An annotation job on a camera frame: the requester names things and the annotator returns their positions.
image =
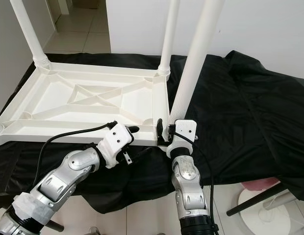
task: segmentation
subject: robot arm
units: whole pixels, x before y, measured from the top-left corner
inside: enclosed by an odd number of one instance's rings
[[[195,140],[197,124],[193,120],[177,120],[170,127],[191,142]],[[182,235],[213,235],[218,226],[212,223],[203,190],[200,186],[200,173],[194,164],[192,145],[173,135],[167,147],[167,156],[173,159],[172,183],[176,190],[176,204]]]
[[[133,141],[128,128],[116,124],[94,148],[76,150],[67,154],[61,165],[49,172],[30,193],[14,198],[12,207],[0,220],[0,235],[37,235],[51,217],[73,194],[76,185],[100,165],[114,167],[116,156]]]

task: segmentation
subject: cable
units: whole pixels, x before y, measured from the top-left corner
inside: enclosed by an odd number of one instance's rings
[[[209,172],[210,172],[210,176],[211,176],[211,190],[210,190],[210,212],[211,212],[211,222],[213,225],[215,225],[215,221],[214,221],[214,213],[213,213],[213,196],[214,196],[214,175],[213,175],[213,171],[212,171],[212,168],[211,168],[211,165],[209,163],[209,161],[207,160],[206,158],[206,155],[202,152],[202,150],[195,144],[193,143],[191,140],[189,140],[187,137],[177,133],[177,132],[174,132],[174,135],[182,138],[183,140],[187,141],[188,143],[190,143],[191,145],[193,145],[194,147],[196,147],[198,149],[198,151],[203,155],[205,161],[206,161],[206,164],[207,164],[207,167],[209,168]]]
[[[92,132],[92,131],[98,131],[98,130],[101,130],[105,127],[110,127],[111,128],[111,127],[115,126],[116,124],[117,124],[117,122],[115,122],[115,121],[114,122],[109,122],[109,123],[107,123],[103,126],[99,126],[99,127],[95,127],[95,128],[91,128],[91,129],[80,130],[80,131],[71,131],[71,132],[59,134],[57,136],[53,136],[52,138],[48,139],[41,148],[40,155],[39,155],[39,158],[38,158],[38,165],[37,165],[37,168],[36,168],[35,178],[34,178],[34,181],[33,181],[33,184],[31,186],[31,188],[35,187],[36,184],[38,183],[38,180],[39,180],[39,177],[40,177],[42,157],[43,157],[44,151],[45,151],[45,149],[46,149],[46,147],[49,143],[51,143],[53,140],[55,140],[57,138],[60,138],[60,137],[71,136],[71,135],[75,135],[75,134],[81,134],[81,133]]]
[[[277,198],[277,196],[274,196],[274,198],[272,199],[271,203],[270,203],[268,206],[266,206],[265,208],[262,208],[262,210],[266,210],[268,207],[270,207],[270,206],[273,204],[273,202],[276,200],[276,198]],[[292,220],[292,221],[294,221],[294,222],[296,222],[296,223],[298,223],[298,224],[304,226],[304,224],[303,224],[302,222],[299,222],[298,220],[291,218],[291,217],[289,216],[289,214],[288,214],[288,215],[285,214],[283,211],[280,210],[279,207],[280,207],[280,206],[275,207],[275,208],[273,208],[273,209],[278,209],[279,212],[281,212],[282,215],[284,215],[284,216],[288,217],[290,220]]]

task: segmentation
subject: pink object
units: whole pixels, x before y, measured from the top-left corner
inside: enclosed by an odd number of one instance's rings
[[[242,182],[244,188],[246,188],[249,191],[261,191],[263,189],[268,189],[272,185],[279,182],[279,180],[275,177],[261,179],[261,180],[252,180],[247,182]]]

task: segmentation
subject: black cloth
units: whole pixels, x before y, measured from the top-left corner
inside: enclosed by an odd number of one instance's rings
[[[48,54],[53,62],[157,69],[159,56],[138,54]],[[173,55],[167,83],[170,108],[186,61]],[[32,64],[14,94],[26,82]],[[207,155],[216,184],[277,177],[304,200],[304,79],[268,71],[259,61],[232,51],[225,58],[208,55],[186,119],[197,122],[196,144]],[[0,146],[0,207],[32,183],[43,143],[12,141]],[[64,156],[85,144],[51,143],[42,162],[41,177]],[[131,146],[132,165],[92,173],[75,194],[98,212],[116,211],[142,200],[167,195],[171,160],[158,147]],[[210,182],[208,167],[197,150],[193,154],[201,183]]]

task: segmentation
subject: white wall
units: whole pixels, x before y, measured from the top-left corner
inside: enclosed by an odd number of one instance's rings
[[[174,54],[187,55],[204,0],[181,0]],[[112,53],[160,55],[169,0],[106,0]],[[304,0],[226,0],[210,54],[237,50],[304,78]]]
[[[45,0],[24,0],[42,46],[54,33]],[[32,54],[9,0],[0,0],[0,110],[32,62]]]
[[[66,0],[67,6],[70,9],[73,6],[73,1],[72,0]]]
[[[69,8],[71,6],[71,2],[69,0],[58,0],[58,3],[62,15],[69,15]]]

